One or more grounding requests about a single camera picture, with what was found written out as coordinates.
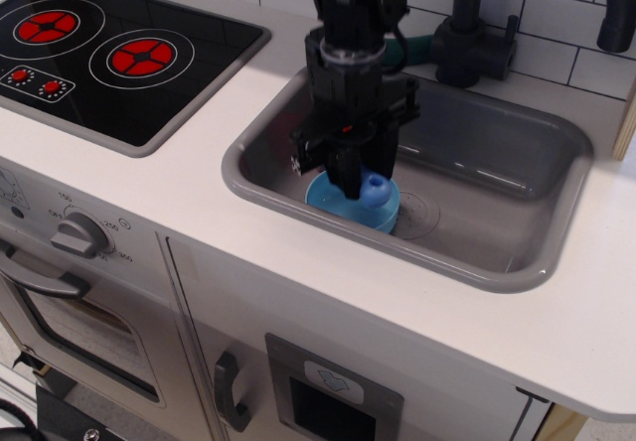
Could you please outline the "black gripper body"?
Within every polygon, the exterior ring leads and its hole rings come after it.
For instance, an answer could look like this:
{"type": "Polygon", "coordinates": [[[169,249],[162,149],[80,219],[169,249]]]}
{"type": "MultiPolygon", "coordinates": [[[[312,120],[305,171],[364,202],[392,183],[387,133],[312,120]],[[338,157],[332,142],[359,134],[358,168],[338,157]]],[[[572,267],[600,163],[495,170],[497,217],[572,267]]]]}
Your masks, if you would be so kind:
{"type": "Polygon", "coordinates": [[[386,73],[386,47],[349,51],[327,44],[322,33],[305,38],[307,85],[312,106],[290,133],[292,169],[302,175],[324,167],[330,151],[363,145],[373,130],[369,123],[395,121],[399,129],[419,115],[418,83],[400,73],[386,73]]]}

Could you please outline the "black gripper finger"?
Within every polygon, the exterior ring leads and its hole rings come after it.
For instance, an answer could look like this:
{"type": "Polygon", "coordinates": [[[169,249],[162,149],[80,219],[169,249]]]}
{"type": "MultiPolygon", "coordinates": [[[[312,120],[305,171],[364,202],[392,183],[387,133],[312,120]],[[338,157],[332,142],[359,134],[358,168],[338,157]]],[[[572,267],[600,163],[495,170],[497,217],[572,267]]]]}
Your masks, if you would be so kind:
{"type": "Polygon", "coordinates": [[[328,153],[325,168],[332,185],[347,199],[357,200],[362,186],[361,155],[357,147],[340,147],[328,153]]]}
{"type": "Polygon", "coordinates": [[[387,179],[393,176],[397,151],[399,124],[395,121],[369,123],[373,130],[371,139],[363,145],[363,165],[387,179]]]}

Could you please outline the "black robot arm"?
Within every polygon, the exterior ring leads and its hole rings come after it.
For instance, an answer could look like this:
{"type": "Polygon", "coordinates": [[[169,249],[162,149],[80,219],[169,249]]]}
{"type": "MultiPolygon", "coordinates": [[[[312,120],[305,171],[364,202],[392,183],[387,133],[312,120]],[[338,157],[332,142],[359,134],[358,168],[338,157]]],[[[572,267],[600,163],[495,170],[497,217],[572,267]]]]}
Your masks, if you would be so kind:
{"type": "Polygon", "coordinates": [[[398,23],[407,0],[314,0],[321,27],[305,38],[310,114],[290,134],[298,174],[323,168],[346,198],[362,192],[363,172],[390,178],[402,125],[419,115],[418,84],[386,69],[388,34],[405,48],[398,23]]]}

